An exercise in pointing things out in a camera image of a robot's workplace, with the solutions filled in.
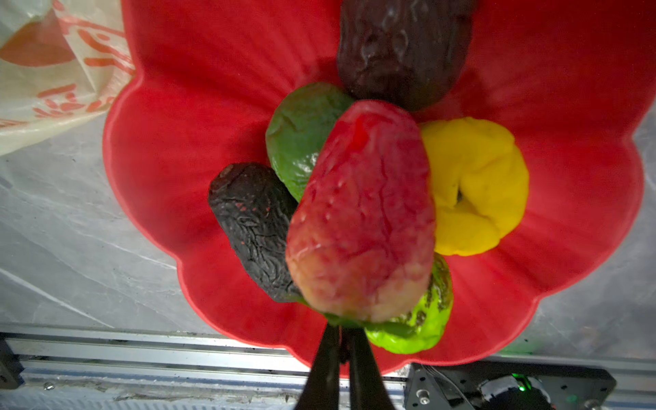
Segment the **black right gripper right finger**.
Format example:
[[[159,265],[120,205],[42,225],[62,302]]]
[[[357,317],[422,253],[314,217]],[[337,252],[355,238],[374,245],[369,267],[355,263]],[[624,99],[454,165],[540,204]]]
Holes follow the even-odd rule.
[[[342,342],[350,364],[350,408],[395,410],[365,331],[343,328]]]

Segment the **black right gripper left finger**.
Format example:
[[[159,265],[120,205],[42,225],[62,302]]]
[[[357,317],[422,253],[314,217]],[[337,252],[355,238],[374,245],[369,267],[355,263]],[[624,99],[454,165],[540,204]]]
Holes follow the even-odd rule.
[[[341,331],[327,325],[295,410],[338,410]]]

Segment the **light green custard apple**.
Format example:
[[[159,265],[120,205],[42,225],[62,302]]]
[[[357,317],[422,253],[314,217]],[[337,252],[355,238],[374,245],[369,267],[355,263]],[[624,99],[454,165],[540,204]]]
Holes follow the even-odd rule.
[[[326,314],[333,326],[362,328],[373,345],[397,355],[430,350],[441,340],[454,306],[451,272],[435,254],[432,281],[417,305],[406,314],[382,323],[365,322]]]

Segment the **red fruit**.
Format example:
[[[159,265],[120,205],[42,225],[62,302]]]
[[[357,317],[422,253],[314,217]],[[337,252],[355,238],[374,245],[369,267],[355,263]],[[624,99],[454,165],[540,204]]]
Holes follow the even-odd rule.
[[[415,307],[432,277],[431,177],[407,111],[363,100],[339,118],[287,237],[286,262],[310,307],[370,323]]]

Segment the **dark rough avocado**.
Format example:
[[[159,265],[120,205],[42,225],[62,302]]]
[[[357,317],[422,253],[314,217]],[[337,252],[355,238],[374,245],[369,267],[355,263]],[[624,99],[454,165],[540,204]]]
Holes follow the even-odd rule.
[[[244,271],[275,302],[302,294],[285,261],[290,220],[298,202],[271,167],[240,162],[211,182],[208,203]]]

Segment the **yellow bumpy fruit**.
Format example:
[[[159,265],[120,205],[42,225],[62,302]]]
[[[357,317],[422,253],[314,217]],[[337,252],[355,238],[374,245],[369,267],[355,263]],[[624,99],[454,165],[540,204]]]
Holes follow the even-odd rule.
[[[529,171],[512,133],[466,117],[420,127],[432,171],[435,251],[476,256],[494,249],[524,217]]]

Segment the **dark green avocado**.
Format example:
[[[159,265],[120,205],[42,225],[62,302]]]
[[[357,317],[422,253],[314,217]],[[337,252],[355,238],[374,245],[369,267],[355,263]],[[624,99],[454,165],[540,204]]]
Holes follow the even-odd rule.
[[[336,85],[317,82],[294,90],[275,109],[266,130],[266,151],[295,200],[302,199],[326,140],[354,102]]]

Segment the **dark brown fruit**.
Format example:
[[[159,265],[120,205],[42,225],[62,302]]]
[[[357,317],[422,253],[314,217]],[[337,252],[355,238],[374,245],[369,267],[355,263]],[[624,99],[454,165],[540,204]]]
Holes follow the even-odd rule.
[[[416,112],[438,103],[466,61],[471,0],[352,0],[340,9],[338,75],[357,99]]]

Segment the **red flower-shaped plastic plate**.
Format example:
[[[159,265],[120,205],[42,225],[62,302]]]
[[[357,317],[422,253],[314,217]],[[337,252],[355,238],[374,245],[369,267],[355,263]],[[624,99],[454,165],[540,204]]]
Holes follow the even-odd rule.
[[[314,360],[326,320],[247,275],[208,206],[234,162],[265,162],[293,90],[339,83],[337,1],[126,1],[136,67],[109,111],[104,165],[133,224],[177,262],[182,292],[220,334]],[[374,354],[383,372],[493,355],[538,303],[618,248],[642,202],[632,134],[655,97],[652,1],[482,1],[461,78],[417,121],[494,121],[530,173],[524,220],[491,251],[448,259],[454,309],[440,343]]]

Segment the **yellowish translucent plastic bag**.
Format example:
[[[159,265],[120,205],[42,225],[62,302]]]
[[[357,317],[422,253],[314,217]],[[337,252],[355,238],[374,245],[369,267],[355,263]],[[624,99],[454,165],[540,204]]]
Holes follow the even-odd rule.
[[[1,153],[109,110],[136,73],[119,1],[1,3]]]

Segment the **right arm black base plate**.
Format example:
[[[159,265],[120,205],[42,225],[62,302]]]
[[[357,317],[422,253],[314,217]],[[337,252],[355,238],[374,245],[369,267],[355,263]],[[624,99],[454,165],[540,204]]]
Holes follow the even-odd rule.
[[[413,364],[406,409],[595,409],[617,385],[603,369],[480,361],[456,367]]]

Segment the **aluminium frame rail base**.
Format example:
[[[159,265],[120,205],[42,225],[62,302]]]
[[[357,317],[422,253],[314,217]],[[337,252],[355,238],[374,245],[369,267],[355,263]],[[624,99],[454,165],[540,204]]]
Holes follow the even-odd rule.
[[[652,409],[655,360],[567,355],[544,333],[526,333],[497,355],[461,366],[412,360],[384,373],[397,408],[478,403],[484,381],[507,373],[539,381],[559,408]],[[218,333],[149,332],[64,326],[1,326],[1,357],[13,391],[4,408],[290,409],[309,368],[281,348]]]

